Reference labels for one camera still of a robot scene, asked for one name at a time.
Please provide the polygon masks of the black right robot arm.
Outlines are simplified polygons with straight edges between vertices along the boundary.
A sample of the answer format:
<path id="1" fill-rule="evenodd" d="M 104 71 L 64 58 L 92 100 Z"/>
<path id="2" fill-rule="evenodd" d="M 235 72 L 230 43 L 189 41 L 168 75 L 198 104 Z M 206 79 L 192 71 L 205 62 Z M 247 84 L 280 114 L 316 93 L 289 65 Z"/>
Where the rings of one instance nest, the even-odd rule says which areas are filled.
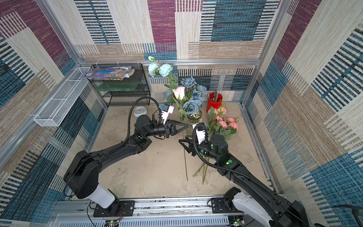
<path id="1" fill-rule="evenodd" d="M 251 216 L 265 227 L 307 227 L 305 208 L 298 201 L 290 202 L 258 180 L 228 150 L 222 135 L 208 139 L 204 124 L 198 124 L 191 136 L 179 140 L 188 153 L 198 156 L 207 166 L 244 189 L 233 193 L 229 201 L 233 208 Z"/>

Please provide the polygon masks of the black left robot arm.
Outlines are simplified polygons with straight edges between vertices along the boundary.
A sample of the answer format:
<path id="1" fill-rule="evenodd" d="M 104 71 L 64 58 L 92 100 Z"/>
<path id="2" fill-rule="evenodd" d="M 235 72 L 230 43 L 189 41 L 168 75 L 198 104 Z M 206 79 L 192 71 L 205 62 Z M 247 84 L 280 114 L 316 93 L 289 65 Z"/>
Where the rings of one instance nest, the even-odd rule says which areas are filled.
<path id="1" fill-rule="evenodd" d="M 166 117 L 168 111 L 157 107 L 159 119 L 140 115 L 134 125 L 134 133 L 127 129 L 125 141 L 109 148 L 88 153 L 78 152 L 63 179 L 78 199 L 89 199 L 104 209 L 116 203 L 116 196 L 105 189 L 98 180 L 99 173 L 110 165 L 145 151 L 152 143 L 150 137 L 175 136 L 188 128 L 187 124 Z"/>

